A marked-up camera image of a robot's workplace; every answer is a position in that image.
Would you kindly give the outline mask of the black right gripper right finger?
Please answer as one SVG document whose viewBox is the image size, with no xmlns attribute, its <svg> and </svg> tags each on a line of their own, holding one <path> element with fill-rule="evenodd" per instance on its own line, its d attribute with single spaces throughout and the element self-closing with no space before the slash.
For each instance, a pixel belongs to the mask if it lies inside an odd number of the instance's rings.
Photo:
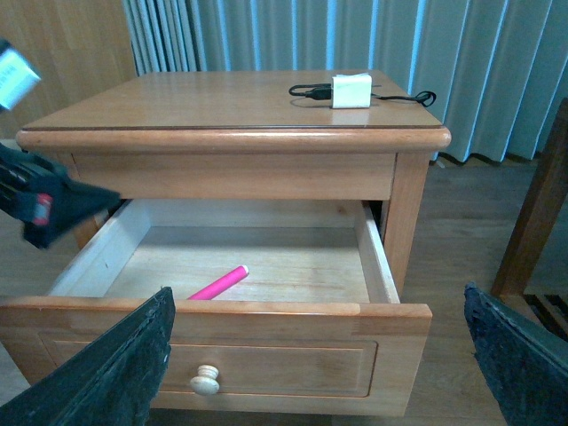
<svg viewBox="0 0 568 426">
<path fill-rule="evenodd" d="M 471 282 L 464 317 L 475 359 L 508 425 L 567 423 L 567 342 Z"/>
</svg>

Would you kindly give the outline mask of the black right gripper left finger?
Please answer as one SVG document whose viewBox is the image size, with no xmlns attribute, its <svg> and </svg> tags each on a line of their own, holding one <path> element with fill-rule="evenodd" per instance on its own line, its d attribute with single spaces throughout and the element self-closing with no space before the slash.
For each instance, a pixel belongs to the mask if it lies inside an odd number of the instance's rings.
<svg viewBox="0 0 568 426">
<path fill-rule="evenodd" d="M 162 288 L 1 407 L 3 425 L 143 425 L 170 361 L 176 314 Z"/>
</svg>

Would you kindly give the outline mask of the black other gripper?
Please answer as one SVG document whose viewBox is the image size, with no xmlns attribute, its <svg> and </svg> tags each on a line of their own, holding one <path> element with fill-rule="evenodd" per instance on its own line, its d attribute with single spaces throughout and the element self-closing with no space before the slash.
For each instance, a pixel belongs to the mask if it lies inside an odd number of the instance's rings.
<svg viewBox="0 0 568 426">
<path fill-rule="evenodd" d="M 1 146 L 1 210 L 23 223 L 23 239 L 38 249 L 120 200 L 115 191 L 74 181 L 58 162 Z"/>
</svg>

